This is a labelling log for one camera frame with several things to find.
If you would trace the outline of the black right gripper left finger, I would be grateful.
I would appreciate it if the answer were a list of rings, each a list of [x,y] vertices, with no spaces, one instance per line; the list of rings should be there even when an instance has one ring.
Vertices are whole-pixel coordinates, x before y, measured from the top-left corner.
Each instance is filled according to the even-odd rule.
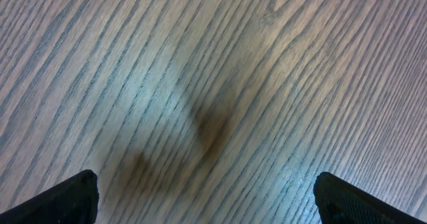
[[[97,175],[86,169],[2,213],[1,222],[94,224],[98,203]]]

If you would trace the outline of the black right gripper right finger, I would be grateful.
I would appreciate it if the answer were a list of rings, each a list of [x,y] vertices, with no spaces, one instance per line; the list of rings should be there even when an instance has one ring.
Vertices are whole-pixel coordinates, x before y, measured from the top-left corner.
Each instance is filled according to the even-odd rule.
[[[314,197],[323,224],[425,224],[329,172],[316,177]]]

